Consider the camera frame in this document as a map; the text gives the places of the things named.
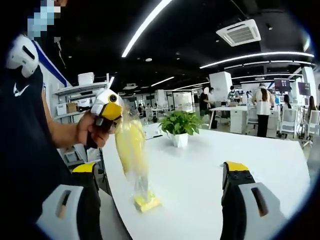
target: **black shirt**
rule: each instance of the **black shirt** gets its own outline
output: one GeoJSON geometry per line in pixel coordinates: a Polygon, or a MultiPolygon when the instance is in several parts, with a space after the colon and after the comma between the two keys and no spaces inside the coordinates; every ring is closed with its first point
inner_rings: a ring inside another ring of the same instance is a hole
{"type": "Polygon", "coordinates": [[[208,95],[203,92],[200,95],[200,104],[199,104],[200,110],[208,110],[208,103],[205,102],[204,100],[208,100],[208,95]]]}
{"type": "Polygon", "coordinates": [[[8,185],[11,213],[35,222],[42,203],[71,175],[48,129],[42,102],[43,74],[38,67],[29,78],[7,70],[0,89],[0,158],[8,185]]]}

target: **shelf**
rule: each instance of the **shelf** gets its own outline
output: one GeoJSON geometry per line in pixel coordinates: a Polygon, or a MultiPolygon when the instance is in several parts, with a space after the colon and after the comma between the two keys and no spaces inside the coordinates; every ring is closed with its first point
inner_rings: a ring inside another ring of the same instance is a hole
{"type": "Polygon", "coordinates": [[[76,101],[76,100],[81,100],[81,99],[93,98],[95,96],[96,96],[95,93],[91,93],[91,94],[86,94],[86,95],[81,95],[81,96],[70,97],[69,100],[76,101]]]}
{"type": "Polygon", "coordinates": [[[78,161],[67,162],[66,165],[67,165],[68,167],[70,167],[70,166],[74,166],[74,165],[78,165],[78,164],[84,164],[84,163],[85,163],[85,161],[83,161],[83,160],[78,160],[78,161]]]}
{"type": "Polygon", "coordinates": [[[71,112],[71,113],[67,113],[67,114],[56,116],[56,117],[53,118],[53,120],[72,117],[72,116],[76,116],[76,115],[80,115],[80,114],[84,114],[84,113],[85,113],[85,111],[83,111],[83,112],[75,111],[75,112],[71,112]]]}
{"type": "Polygon", "coordinates": [[[88,85],[68,86],[63,89],[60,89],[59,91],[54,92],[53,94],[58,96],[67,96],[76,93],[84,93],[104,88],[107,84],[107,82],[96,82],[88,85]]]}

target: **white desk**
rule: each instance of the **white desk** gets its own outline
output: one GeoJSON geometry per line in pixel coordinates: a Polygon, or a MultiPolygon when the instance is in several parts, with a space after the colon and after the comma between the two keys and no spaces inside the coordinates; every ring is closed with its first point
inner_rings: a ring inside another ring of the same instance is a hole
{"type": "Polygon", "coordinates": [[[200,129],[200,135],[190,136],[188,147],[181,149],[164,135],[145,143],[149,183],[162,206],[141,214],[134,207],[114,135],[102,151],[115,206],[133,240],[220,239],[225,161],[247,165],[255,180],[279,198],[286,217],[296,212],[310,185],[297,141],[200,129]]]}

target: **ceiling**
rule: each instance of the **ceiling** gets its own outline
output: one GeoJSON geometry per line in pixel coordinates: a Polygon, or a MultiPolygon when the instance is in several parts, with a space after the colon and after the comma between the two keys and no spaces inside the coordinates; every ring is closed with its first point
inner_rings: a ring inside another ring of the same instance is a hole
{"type": "Polygon", "coordinates": [[[279,0],[172,0],[142,33],[126,58],[128,42],[160,0],[68,0],[60,19],[38,39],[46,54],[73,84],[77,75],[94,72],[95,81],[106,73],[115,76],[111,89],[123,92],[128,83],[135,90],[176,89],[208,81],[209,74],[227,71],[234,84],[253,81],[241,76],[294,73],[301,64],[261,61],[304,61],[306,56],[273,55],[251,57],[200,69],[213,62],[260,52],[303,52],[302,29],[293,21],[279,0]],[[261,41],[231,47],[216,31],[244,20],[254,19],[261,41]],[[61,58],[53,36],[61,37],[61,58]],[[171,80],[154,87],[164,79],[171,80]]]}

